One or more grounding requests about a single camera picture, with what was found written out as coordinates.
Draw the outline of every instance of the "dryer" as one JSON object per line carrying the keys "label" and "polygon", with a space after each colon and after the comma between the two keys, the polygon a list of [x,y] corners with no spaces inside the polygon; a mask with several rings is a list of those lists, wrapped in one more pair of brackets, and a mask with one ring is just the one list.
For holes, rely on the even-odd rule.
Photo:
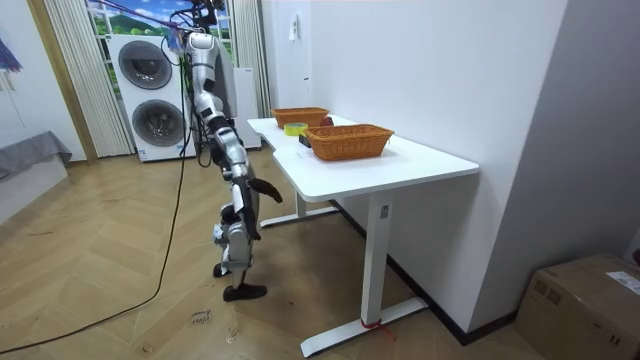
{"label": "dryer", "polygon": [[[122,101],[143,162],[180,157],[189,132],[189,109],[182,114],[178,58],[166,49],[161,36],[107,35],[107,46]],[[191,137],[185,156],[195,156]]]}

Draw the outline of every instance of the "wicker basket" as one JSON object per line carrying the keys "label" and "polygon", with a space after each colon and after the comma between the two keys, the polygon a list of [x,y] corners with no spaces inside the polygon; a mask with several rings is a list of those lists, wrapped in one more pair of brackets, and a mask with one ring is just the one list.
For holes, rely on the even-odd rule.
{"label": "wicker basket", "polygon": [[380,156],[393,131],[375,125],[322,126],[304,131],[313,152],[322,160]]}
{"label": "wicker basket", "polygon": [[275,116],[280,129],[284,128],[284,124],[289,123],[305,123],[309,127],[320,126],[320,122],[324,119],[329,110],[323,108],[293,108],[293,109],[273,109],[271,114]]}

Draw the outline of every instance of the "black object on desk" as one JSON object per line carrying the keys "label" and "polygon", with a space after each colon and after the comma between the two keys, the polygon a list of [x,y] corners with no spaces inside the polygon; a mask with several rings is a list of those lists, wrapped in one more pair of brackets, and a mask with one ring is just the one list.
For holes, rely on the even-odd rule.
{"label": "black object on desk", "polygon": [[302,145],[304,145],[304,146],[306,146],[308,148],[311,148],[311,144],[309,144],[309,139],[307,139],[306,136],[298,135],[298,141],[300,141],[300,144],[302,144]]}

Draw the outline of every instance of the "desk leg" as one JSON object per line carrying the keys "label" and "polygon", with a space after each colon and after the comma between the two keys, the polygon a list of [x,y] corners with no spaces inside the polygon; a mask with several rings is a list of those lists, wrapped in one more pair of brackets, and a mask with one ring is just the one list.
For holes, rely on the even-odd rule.
{"label": "desk leg", "polygon": [[300,196],[300,194],[298,194],[297,191],[295,191],[295,201],[296,201],[295,214],[280,216],[273,219],[262,220],[260,222],[260,226],[264,228],[264,227],[269,227],[274,225],[282,225],[282,224],[287,224],[297,220],[308,219],[308,218],[312,218],[319,215],[333,214],[335,212],[338,212],[338,209],[336,209],[333,206],[307,211],[307,203]]}
{"label": "desk leg", "polygon": [[373,325],[380,321],[382,324],[386,324],[427,307],[422,299],[416,297],[388,309],[380,310],[387,263],[392,201],[393,197],[389,192],[373,193],[369,197],[361,320],[350,322],[303,341],[300,348],[305,357],[372,330],[362,326],[362,323]]}

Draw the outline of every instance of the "wooden floor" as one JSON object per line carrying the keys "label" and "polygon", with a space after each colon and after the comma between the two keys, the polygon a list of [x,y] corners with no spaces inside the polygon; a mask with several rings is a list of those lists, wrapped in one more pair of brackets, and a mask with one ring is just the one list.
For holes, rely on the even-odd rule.
{"label": "wooden floor", "polygon": [[[252,152],[258,176],[281,205],[262,199],[260,218],[293,213],[290,185],[268,150]],[[179,161],[136,157],[69,169],[69,178],[0,226],[0,348],[74,330],[153,294],[167,250]],[[300,342],[360,314],[364,241],[341,215],[262,230],[247,281],[266,297],[224,303],[229,279],[213,279],[211,241],[229,201],[219,170],[188,160],[175,238],[159,296],[96,328],[0,359],[300,359]],[[384,306],[412,297],[387,270]],[[465,348],[429,311],[317,359],[541,359],[512,327]]]}

